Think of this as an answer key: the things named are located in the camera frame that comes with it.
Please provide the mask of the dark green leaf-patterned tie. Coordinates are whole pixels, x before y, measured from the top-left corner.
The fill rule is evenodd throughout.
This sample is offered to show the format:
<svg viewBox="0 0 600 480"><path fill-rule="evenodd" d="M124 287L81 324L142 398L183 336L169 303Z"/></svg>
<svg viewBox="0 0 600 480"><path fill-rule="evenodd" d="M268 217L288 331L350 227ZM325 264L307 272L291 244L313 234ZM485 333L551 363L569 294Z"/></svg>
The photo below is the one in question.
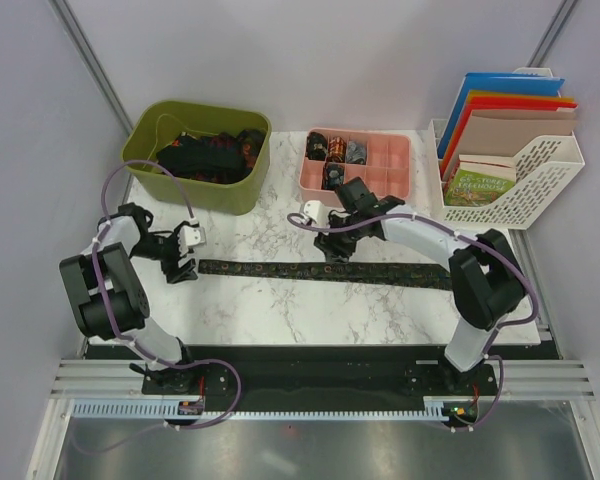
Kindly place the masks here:
<svg viewBox="0 0 600 480"><path fill-rule="evenodd" d="M442 266L428 263L238 262L201 259L198 271L206 275L452 290L450 274Z"/></svg>

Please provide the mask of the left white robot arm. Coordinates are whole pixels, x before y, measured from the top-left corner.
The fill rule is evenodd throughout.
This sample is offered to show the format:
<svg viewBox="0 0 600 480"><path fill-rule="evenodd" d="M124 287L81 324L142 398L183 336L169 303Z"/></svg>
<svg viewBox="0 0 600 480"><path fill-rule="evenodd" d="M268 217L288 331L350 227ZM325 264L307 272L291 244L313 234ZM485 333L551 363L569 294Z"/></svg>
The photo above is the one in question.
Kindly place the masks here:
<svg viewBox="0 0 600 480"><path fill-rule="evenodd" d="M159 264L170 285L198 278L195 248L205 233L195 217L171 230L152 228L153 214L127 203L100 219L96 236L80 254L59 264L71 311L88 339L114 341L143 358L151 371L165 370L165 382L188 393L199 382L199 369L189 363L183 342L152 318L148 295L132 259Z"/></svg>

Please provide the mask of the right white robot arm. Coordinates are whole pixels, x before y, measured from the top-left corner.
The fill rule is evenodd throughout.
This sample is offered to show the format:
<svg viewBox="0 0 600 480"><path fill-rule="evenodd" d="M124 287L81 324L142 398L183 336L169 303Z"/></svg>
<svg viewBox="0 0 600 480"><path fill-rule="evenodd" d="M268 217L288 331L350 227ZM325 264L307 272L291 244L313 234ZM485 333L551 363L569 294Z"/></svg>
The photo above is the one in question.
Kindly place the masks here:
<svg viewBox="0 0 600 480"><path fill-rule="evenodd" d="M318 200L301 207L307 224L322 229L314 244L326 260L348 261L357 243L369 237L406 246L449 273L459 320L437 377L445 391L463 392L473 383L473 368L484 359L497 324L527 295L507 238L494 229L482 234L457 231L395 196L379 199L359 177L341 185L337 196L342 214Z"/></svg>

